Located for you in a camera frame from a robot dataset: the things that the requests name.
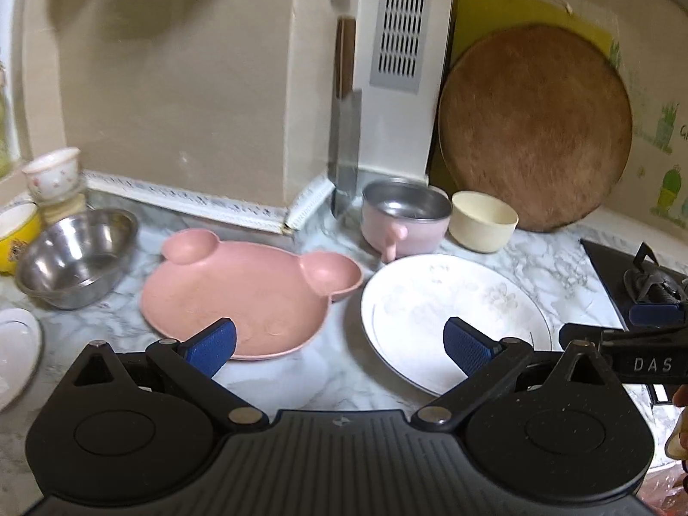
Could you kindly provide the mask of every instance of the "metal bowl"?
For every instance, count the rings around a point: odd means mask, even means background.
[[[99,301],[128,270],[138,223],[124,210],[89,210],[47,228],[21,255],[16,286],[73,310]]]
[[[406,179],[371,182],[363,199],[391,217],[414,221],[439,221],[452,215],[452,203],[439,188]]]

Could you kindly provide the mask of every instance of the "white floral plate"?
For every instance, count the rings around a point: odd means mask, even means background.
[[[456,256],[409,256],[385,266],[366,286],[360,311],[384,362],[435,396],[466,378],[442,342],[452,316],[496,341],[512,336],[535,350],[552,350],[547,322],[528,295],[497,272]]]
[[[43,335],[21,308],[0,311],[0,412],[26,388],[36,370]]]

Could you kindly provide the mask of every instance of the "round wooden cutting board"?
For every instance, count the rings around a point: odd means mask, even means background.
[[[550,231],[611,192],[631,148],[624,83],[567,29],[495,32],[460,58],[439,103],[439,141],[459,188],[506,201],[519,227]]]

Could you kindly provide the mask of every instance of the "gray vent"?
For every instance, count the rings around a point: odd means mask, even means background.
[[[380,0],[370,84],[418,92],[429,0]]]

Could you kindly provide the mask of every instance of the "cream bowl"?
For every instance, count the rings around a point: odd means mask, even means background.
[[[513,208],[481,192],[457,192],[451,198],[449,232],[463,247],[488,254],[503,248],[518,224]]]
[[[36,201],[55,200],[77,187],[79,153],[78,147],[65,147],[41,155],[21,169],[26,176],[29,192]]]

